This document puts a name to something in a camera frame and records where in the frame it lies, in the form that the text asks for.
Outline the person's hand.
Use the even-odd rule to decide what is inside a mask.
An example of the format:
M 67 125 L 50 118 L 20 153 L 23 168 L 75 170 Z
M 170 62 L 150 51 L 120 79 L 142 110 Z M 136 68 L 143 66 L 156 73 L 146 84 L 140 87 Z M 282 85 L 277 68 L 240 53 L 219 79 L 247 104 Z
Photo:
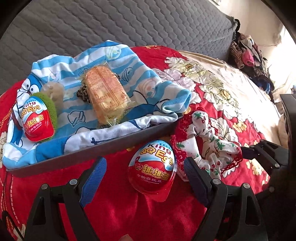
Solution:
M 133 241 L 133 239 L 129 235 L 124 235 L 119 241 Z

